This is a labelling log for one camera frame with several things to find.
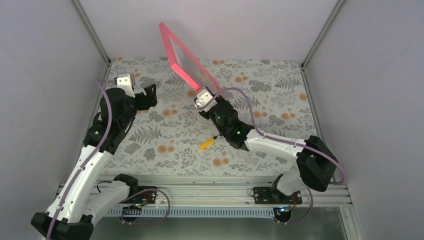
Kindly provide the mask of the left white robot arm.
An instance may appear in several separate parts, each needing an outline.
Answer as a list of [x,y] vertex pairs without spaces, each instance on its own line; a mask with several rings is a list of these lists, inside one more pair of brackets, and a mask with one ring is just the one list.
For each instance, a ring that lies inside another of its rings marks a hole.
[[103,167],[113,156],[132,127],[138,111],[157,105],[157,86],[141,93],[124,87],[101,89],[99,112],[83,140],[78,161],[62,191],[44,212],[36,212],[30,224],[47,240],[88,240],[95,225],[119,203],[139,197],[138,179],[119,174],[107,189],[88,201]]

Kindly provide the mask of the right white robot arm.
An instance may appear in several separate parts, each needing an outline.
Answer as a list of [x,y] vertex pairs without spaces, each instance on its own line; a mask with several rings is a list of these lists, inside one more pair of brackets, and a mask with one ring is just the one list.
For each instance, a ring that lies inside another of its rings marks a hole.
[[270,195],[274,202],[282,204],[305,189],[327,190],[338,160],[319,137],[311,135],[308,139],[289,139],[267,132],[259,133],[255,126],[241,121],[230,102],[221,97],[208,106],[198,108],[231,147],[266,153],[297,165],[296,170],[281,173],[272,183]]

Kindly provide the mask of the pink picture frame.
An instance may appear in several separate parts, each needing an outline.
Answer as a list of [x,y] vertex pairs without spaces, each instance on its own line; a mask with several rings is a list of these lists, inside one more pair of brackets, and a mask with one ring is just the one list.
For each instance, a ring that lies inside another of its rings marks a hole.
[[208,89],[212,94],[221,91],[217,81],[165,25],[158,24],[169,65],[196,92]]

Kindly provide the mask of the yellow handled screwdriver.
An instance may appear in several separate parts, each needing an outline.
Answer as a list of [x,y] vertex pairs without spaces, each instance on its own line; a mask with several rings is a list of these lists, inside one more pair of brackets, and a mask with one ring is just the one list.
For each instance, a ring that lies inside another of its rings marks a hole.
[[219,135],[214,135],[213,137],[211,137],[210,139],[208,139],[207,141],[205,141],[202,145],[199,146],[199,150],[205,150],[208,146],[210,146],[217,138],[219,137]]

